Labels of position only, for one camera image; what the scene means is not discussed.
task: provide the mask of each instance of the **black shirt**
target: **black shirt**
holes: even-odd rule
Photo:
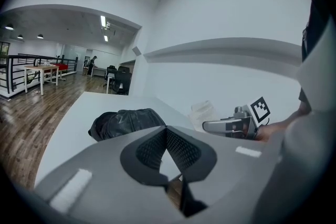
[[[319,41],[320,36],[329,19],[329,11],[323,0],[311,0],[309,21],[305,30],[303,30],[302,38],[302,62],[312,52],[316,43]],[[299,100],[307,104],[310,109],[309,102],[303,90],[301,89]]]

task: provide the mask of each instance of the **white table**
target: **white table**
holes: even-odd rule
[[[55,129],[41,159],[35,186],[53,169],[96,141],[88,134],[93,121],[107,111],[152,108],[167,125],[194,129],[189,119],[158,98],[84,92],[65,114]],[[160,173],[172,179],[180,171],[166,151]]]
[[[100,73],[100,74],[103,73],[102,77],[104,77],[104,74],[106,73],[106,70],[107,70],[106,68],[93,67],[92,71],[91,71],[91,76],[93,77],[93,73],[96,71],[96,74],[97,73]]]
[[[109,73],[107,75],[107,87],[106,87],[106,93],[109,93],[109,86],[110,86],[110,79],[114,79],[114,74]]]
[[[39,65],[39,66],[24,66],[25,69],[25,77],[24,77],[24,84],[25,84],[25,91],[28,92],[27,89],[27,70],[36,70],[40,71],[40,87],[41,87],[41,95],[44,95],[43,92],[43,84],[44,84],[44,72],[45,70],[50,70],[50,79],[46,80],[46,82],[55,83],[58,86],[58,66],[47,66],[47,65]],[[56,82],[52,81],[53,70],[56,69]]]

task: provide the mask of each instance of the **black leather bag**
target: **black leather bag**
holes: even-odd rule
[[[155,126],[164,126],[164,121],[152,109],[119,110],[105,112],[95,119],[89,135],[102,141]]]

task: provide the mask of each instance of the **window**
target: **window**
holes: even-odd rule
[[[2,55],[8,55],[9,52],[9,43],[7,42],[0,42],[0,57]],[[6,58],[1,58],[0,59],[0,64],[5,65],[6,64]]]

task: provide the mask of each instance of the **black office chair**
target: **black office chair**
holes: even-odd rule
[[[109,73],[112,73],[112,74],[114,74],[115,72],[117,72],[117,69],[114,67],[114,66],[109,66],[108,68],[107,68],[107,70],[106,70],[106,75],[105,75],[105,81],[106,81],[106,84],[104,84],[103,85],[103,87],[105,87],[105,86],[107,86],[107,76],[108,76],[108,74]],[[114,79],[110,79],[110,84],[113,84],[113,82],[114,82]]]
[[[129,67],[119,67],[118,71],[129,73],[130,72],[130,68]]]
[[[128,95],[128,92],[130,90],[131,77],[132,73],[117,71],[114,74],[115,81],[114,84],[112,85],[112,90],[115,91],[116,94]]]

